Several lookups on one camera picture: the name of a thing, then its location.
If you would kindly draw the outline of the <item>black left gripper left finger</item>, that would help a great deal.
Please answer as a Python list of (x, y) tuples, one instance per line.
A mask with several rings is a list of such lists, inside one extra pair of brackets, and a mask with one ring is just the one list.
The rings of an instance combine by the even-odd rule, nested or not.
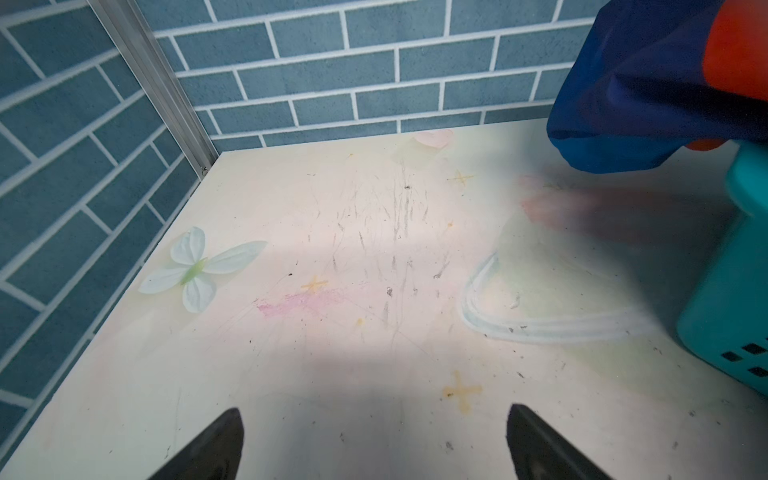
[(235, 479), (242, 458), (244, 425), (238, 408), (224, 411), (150, 480)]

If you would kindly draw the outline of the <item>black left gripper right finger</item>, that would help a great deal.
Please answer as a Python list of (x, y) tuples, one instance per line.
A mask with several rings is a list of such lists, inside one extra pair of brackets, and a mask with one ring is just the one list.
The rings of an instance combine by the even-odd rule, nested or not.
[(506, 440), (518, 479), (610, 479), (526, 405), (511, 405)]

